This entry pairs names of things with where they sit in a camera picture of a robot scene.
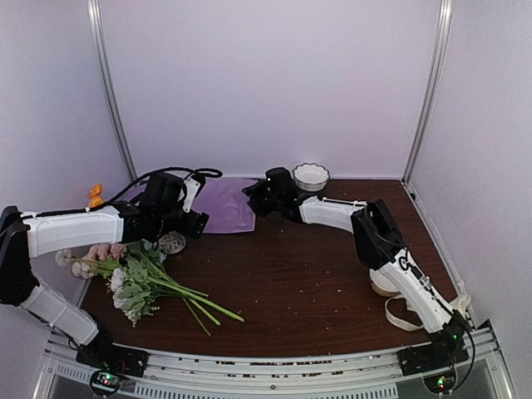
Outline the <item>purple pink wrapping paper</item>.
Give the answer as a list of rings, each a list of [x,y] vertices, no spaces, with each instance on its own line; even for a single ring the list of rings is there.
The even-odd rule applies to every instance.
[[[249,180],[231,178],[205,183],[192,204],[193,211],[204,212],[209,216],[203,233],[234,234],[254,230],[255,215],[248,205],[248,197],[243,194],[243,188],[250,183]],[[127,209],[124,230],[125,234],[132,238],[140,238],[134,232],[134,224],[140,218],[140,211],[132,204],[132,199],[144,190],[145,184],[126,197],[131,206]]]

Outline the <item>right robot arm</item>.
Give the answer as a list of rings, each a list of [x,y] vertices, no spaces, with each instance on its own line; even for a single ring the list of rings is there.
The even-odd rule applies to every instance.
[[[432,366],[445,366],[465,348],[464,338],[470,337],[468,323],[416,264],[384,200],[346,201],[330,199],[321,192],[305,194],[284,167],[268,170],[263,179],[242,192],[257,216],[278,212],[294,223],[351,233],[362,265],[388,279],[422,321],[431,341],[426,360]]]

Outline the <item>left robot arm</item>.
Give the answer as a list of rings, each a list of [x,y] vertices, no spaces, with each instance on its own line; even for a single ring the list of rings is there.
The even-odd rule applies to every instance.
[[[11,205],[1,212],[1,302],[27,310],[74,343],[87,346],[88,357],[102,369],[113,368],[119,350],[103,328],[79,307],[49,287],[32,270],[31,261],[55,254],[62,267],[83,272],[87,259],[75,260],[73,249],[95,244],[117,246],[177,232],[198,238],[209,219],[192,204],[203,189],[206,170],[192,170],[181,178],[174,168],[143,176],[145,188],[134,199],[119,196],[81,209],[23,213]]]

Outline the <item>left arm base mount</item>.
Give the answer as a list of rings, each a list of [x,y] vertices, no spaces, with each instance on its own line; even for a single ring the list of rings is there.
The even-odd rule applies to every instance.
[[[94,368],[88,385],[99,397],[111,397],[119,392],[131,392],[135,379],[145,374],[149,354],[127,347],[113,347],[110,360],[97,360],[88,350],[77,351],[76,361]]]

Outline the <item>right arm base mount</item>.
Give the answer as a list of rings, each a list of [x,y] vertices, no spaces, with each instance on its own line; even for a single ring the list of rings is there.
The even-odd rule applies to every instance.
[[[425,389],[440,397],[450,395],[460,385],[456,366],[469,360],[465,346],[449,349],[435,343],[406,347],[397,353],[404,377],[421,377]]]

